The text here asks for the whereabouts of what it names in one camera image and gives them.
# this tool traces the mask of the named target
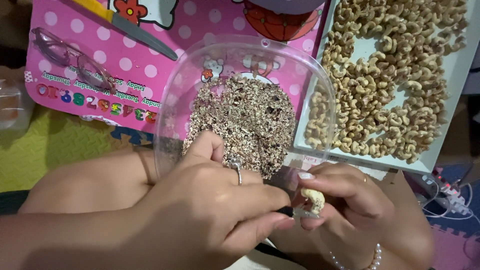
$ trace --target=pearl bracelet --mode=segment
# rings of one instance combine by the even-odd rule
[[[336,259],[336,257],[332,254],[330,251],[330,256],[332,256],[332,261],[335,264],[335,266],[340,269],[340,270],[348,270],[344,266],[340,264],[340,262]],[[365,270],[377,270],[377,267],[380,266],[380,261],[382,260],[382,248],[380,247],[380,244],[377,244],[375,247],[375,254],[373,255],[373,261],[372,264],[365,268]]]

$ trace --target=yellow foam mat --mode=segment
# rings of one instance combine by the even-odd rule
[[[37,105],[26,134],[0,131],[0,192],[30,189],[49,170],[131,144],[114,127]]]

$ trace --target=black knife handle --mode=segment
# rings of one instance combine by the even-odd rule
[[[275,212],[287,215],[289,217],[293,217],[293,207],[291,207],[291,206],[284,206],[284,207],[278,209]]]

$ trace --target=yellow knife handle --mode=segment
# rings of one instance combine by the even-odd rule
[[[112,22],[113,11],[106,9],[100,2],[97,0],[73,0],[77,4],[83,6],[84,8],[90,10],[98,17],[107,20],[109,23]]]

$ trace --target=white tray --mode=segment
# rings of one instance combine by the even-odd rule
[[[322,54],[324,50],[324,45],[328,41],[327,33],[332,29],[333,26],[333,13],[335,11],[336,5],[340,2],[340,0],[332,0],[330,7],[328,9],[328,16],[325,22],[325,28],[322,33],[322,40],[320,42],[320,48],[317,54],[317,60],[321,62]],[[361,155],[352,155],[350,153],[344,153],[340,149],[335,148],[330,151],[330,155],[334,157],[341,158],[342,160],[349,162],[349,163],[370,163],[374,166],[381,166],[387,168],[395,168],[401,169],[409,172],[417,172],[417,173],[431,173],[433,167],[435,166],[435,162],[438,158],[438,154],[440,153],[440,149],[442,148],[442,144],[445,139],[445,134],[448,130],[448,126],[450,121],[452,120],[453,112],[455,111],[455,107],[458,103],[458,99],[460,98],[460,94],[462,92],[463,85],[465,84],[465,80],[468,75],[468,71],[470,69],[470,65],[472,63],[473,57],[475,55],[475,51],[477,49],[477,45],[480,40],[480,1],[477,0],[469,0],[468,3],[468,11],[465,14],[465,18],[469,22],[469,26],[466,28],[466,32],[464,33],[465,37],[467,38],[467,46],[456,53],[451,53],[448,56],[444,56],[444,62],[442,68],[445,69],[444,78],[447,80],[447,92],[450,93],[451,97],[445,101],[445,109],[447,110],[446,119],[449,123],[443,124],[441,128],[442,135],[435,139],[435,141],[430,145],[430,150],[423,152],[419,159],[412,163],[407,164],[405,160],[399,160],[394,158],[391,155],[384,156],[381,158],[372,158],[369,155],[361,156]],[[355,62],[359,57],[363,57],[365,60],[368,60],[368,57],[374,53],[375,50],[375,42],[377,41],[376,38],[370,39],[356,39],[355,40],[355,50],[351,57],[351,61]],[[294,148],[299,150],[304,150],[308,152],[312,152],[313,149],[309,145],[305,143],[305,128],[307,122],[309,120],[309,112],[310,108],[308,108],[310,97],[313,93],[313,88],[315,86],[315,82],[311,82],[309,90],[307,92],[304,108],[302,108],[302,114],[300,117],[300,122],[298,125],[297,133],[295,136],[294,141]],[[393,108],[397,105],[402,105],[403,101],[407,97],[405,96],[405,91],[396,90],[396,98],[392,100],[385,109]]]

